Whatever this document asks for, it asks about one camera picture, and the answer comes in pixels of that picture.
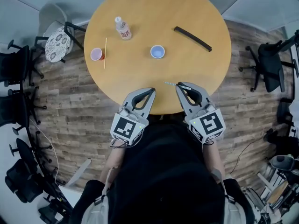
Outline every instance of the round wooden table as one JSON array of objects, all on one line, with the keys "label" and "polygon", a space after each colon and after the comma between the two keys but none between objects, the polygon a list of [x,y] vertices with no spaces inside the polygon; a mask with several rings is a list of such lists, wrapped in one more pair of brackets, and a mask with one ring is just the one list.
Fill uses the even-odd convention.
[{"label": "round wooden table", "polygon": [[[114,19],[121,16],[132,38],[122,40]],[[204,47],[173,31],[179,26],[212,47]],[[92,61],[93,48],[105,48],[104,61]],[[162,45],[165,56],[154,59],[150,48]],[[118,104],[137,89],[157,91],[151,114],[182,111],[175,87],[165,82],[195,83],[211,95],[229,67],[231,43],[228,28],[209,0],[105,0],[93,14],[85,35],[85,61],[99,88]]]}]

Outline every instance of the plastic water bottle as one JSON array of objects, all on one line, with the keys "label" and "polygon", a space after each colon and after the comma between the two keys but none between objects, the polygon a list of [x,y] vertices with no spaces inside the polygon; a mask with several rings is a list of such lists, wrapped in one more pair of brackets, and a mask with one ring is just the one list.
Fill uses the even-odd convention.
[{"label": "plastic water bottle", "polygon": [[121,19],[121,17],[115,18],[116,30],[121,35],[123,40],[130,40],[132,37],[132,33],[128,24]]}]

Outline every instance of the person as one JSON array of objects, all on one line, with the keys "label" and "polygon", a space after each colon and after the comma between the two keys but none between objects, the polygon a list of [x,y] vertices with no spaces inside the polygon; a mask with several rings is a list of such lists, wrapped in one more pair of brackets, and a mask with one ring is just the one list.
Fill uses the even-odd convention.
[{"label": "person", "polygon": [[81,223],[113,167],[118,168],[108,180],[110,224],[223,223],[225,192],[213,169],[243,207],[246,223],[254,223],[237,181],[226,177],[216,142],[202,145],[182,122],[163,119],[148,125],[137,145],[112,149],[100,180],[87,182],[69,224]]}]

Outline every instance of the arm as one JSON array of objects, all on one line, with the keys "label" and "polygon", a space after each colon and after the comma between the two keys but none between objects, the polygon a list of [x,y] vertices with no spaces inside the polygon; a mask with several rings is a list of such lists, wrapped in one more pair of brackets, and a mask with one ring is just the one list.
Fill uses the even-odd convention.
[{"label": "arm", "polygon": [[217,148],[216,141],[212,145],[203,145],[203,156],[206,168],[212,172],[215,168],[221,172],[222,179],[225,178],[225,170],[223,163],[220,159],[220,154]]},{"label": "arm", "polygon": [[[120,146],[122,144],[123,143],[118,141],[118,140],[114,143],[115,146]],[[100,182],[105,183],[106,179],[107,179],[107,176],[108,176],[109,170],[112,169],[112,168],[118,167],[118,169],[113,170],[110,174],[108,185],[109,186],[111,185],[111,183],[113,182],[113,180],[115,179],[115,177],[116,177],[116,175],[119,171],[119,167],[122,164],[124,154],[125,154],[125,149],[124,148],[113,148],[112,149],[112,151],[111,151],[111,153],[110,153],[110,155],[107,159],[107,162],[104,166],[104,169],[101,172]]]}]

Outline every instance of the black cable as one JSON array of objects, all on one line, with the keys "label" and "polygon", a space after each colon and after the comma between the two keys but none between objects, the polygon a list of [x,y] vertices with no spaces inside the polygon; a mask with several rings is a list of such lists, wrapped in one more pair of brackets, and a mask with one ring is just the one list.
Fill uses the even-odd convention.
[{"label": "black cable", "polygon": [[[258,141],[261,140],[262,138],[263,138],[263,137],[261,137],[260,139],[258,139],[258,140],[256,140],[256,141],[251,142],[250,144],[253,144],[253,143],[255,143],[255,142],[258,142]],[[249,147],[250,144],[248,144],[248,145],[243,149],[243,151],[240,153],[240,155],[238,156],[237,162],[236,162],[236,164],[235,164],[235,167],[234,167],[233,171],[230,172],[230,174],[232,174],[232,173],[234,172],[235,168],[236,168],[237,165],[238,165],[240,156],[241,156],[241,155],[243,154],[243,152]]]}]

